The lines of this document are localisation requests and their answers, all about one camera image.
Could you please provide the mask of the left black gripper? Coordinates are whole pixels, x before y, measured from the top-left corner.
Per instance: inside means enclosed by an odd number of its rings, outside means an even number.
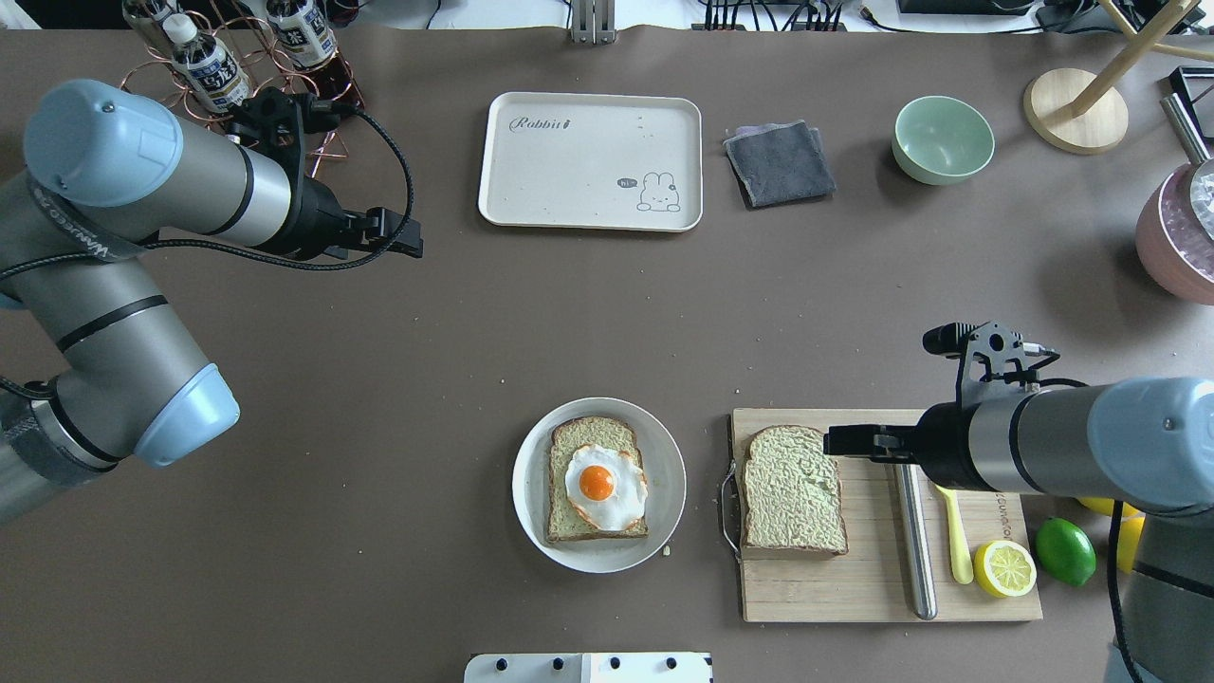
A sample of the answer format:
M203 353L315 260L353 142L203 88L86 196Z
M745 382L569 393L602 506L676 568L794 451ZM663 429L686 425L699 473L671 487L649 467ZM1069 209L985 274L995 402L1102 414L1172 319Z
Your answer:
M297 212L280 229L280 255L307 261L330 247L370 252L386 250L421 258L420 222L386 207L368 212L347 211L328 186L310 177L296 187Z

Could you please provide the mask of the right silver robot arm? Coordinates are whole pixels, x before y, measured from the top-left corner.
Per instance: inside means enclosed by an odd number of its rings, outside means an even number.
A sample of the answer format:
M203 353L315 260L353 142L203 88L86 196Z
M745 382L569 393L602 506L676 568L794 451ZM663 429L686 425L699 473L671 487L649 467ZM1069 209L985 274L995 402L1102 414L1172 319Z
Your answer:
M826 451L918 463L964 491L1127 502L1145 514L1123 601L1147 681L1212 679L1212 383L1128 379L929 408L917 425L834 425Z

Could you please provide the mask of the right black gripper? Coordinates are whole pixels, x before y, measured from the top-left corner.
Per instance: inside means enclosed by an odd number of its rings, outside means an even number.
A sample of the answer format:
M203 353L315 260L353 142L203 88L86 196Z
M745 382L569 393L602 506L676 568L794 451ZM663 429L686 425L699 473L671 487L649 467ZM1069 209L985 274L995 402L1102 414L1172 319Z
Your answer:
M968 428L972 408L941 403L923 412L917 425L832 425L824 436L828 455L877 463L918 463L932 483L975 491L977 469Z

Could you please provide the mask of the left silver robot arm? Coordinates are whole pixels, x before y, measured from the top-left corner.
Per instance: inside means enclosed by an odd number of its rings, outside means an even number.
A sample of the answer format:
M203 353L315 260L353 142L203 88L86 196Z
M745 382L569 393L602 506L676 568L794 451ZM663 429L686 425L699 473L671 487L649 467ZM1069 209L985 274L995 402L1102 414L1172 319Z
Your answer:
M306 138L365 112L263 89L226 133L108 82L61 82L25 129L25 169L2 186L2 306L25 308L69 368L2 380L2 520L100 479L134 455L166 467L233 427L215 363L140 256L200 247L276 267L354 268L422 255L403 214L347 211L304 172Z

